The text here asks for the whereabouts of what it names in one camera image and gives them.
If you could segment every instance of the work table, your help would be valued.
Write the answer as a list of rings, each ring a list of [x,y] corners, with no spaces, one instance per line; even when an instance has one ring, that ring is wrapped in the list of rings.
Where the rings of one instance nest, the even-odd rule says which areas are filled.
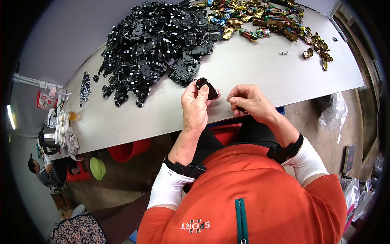
[[[250,42],[238,31],[228,41],[216,41],[213,54],[201,58],[200,68],[194,78],[206,77],[222,97],[207,109],[208,123],[230,119],[233,112],[226,96],[237,84],[255,84],[275,107],[301,102],[364,85],[359,67],[348,44],[345,43],[332,23],[323,15],[305,8],[304,26],[318,32],[329,45],[328,70],[323,71],[322,60],[317,52],[305,60],[303,51],[309,46],[299,39],[296,43],[285,36],[272,33],[268,37]],[[255,31],[258,27],[251,22],[242,28]],[[137,97],[129,92],[129,99],[121,107],[114,104],[113,94],[104,99],[102,86],[108,85],[100,75],[96,83],[93,75],[102,64],[102,45],[93,53],[66,84],[65,89],[72,94],[63,109],[77,113],[76,121],[71,121],[80,145],[78,153],[99,150],[115,145],[150,138],[183,128],[183,113],[180,97],[185,87],[168,78],[169,70],[151,88],[150,96],[142,108],[135,105]],[[90,72],[92,94],[89,101],[80,107],[79,90],[85,71]],[[65,148],[61,154],[50,158],[58,159],[69,154]]]

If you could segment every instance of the yellow liquid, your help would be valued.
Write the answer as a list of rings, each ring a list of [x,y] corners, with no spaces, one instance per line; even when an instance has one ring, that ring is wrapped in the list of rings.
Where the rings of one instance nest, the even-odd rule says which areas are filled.
[[[75,112],[69,111],[69,120],[75,121],[77,114]]]

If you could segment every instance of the green zipper trim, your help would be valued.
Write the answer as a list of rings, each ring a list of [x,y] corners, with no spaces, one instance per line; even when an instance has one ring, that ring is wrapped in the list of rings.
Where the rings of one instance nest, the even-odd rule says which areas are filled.
[[[235,199],[234,204],[236,205],[237,215],[237,244],[241,244],[241,240],[244,239],[246,244],[249,244],[244,198]]]

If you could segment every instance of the green bowl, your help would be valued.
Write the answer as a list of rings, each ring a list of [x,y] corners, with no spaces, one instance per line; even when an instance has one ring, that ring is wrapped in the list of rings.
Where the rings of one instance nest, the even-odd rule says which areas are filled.
[[[101,159],[97,159],[97,160],[99,160],[99,162],[100,162],[101,172],[102,172],[103,177],[104,177],[106,175],[106,166],[104,165],[104,163]]]
[[[103,179],[104,174],[103,174],[102,166],[101,166],[100,161],[97,158],[92,157],[90,159],[89,167],[91,169],[91,172],[92,172],[93,176],[97,180]]]

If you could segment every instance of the white glove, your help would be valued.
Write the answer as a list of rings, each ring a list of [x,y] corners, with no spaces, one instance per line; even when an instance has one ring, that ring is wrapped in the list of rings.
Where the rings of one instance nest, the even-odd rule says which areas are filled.
[[[295,178],[299,184],[303,184],[307,178],[317,174],[329,174],[322,163],[316,150],[306,137],[299,152],[282,165],[290,165],[294,168]]]
[[[48,164],[51,164],[49,155],[45,154],[43,162],[45,163],[45,166],[48,165]]]
[[[154,180],[147,209],[161,204],[172,204],[178,207],[181,203],[181,189],[194,181],[194,178],[179,175],[163,163]]]

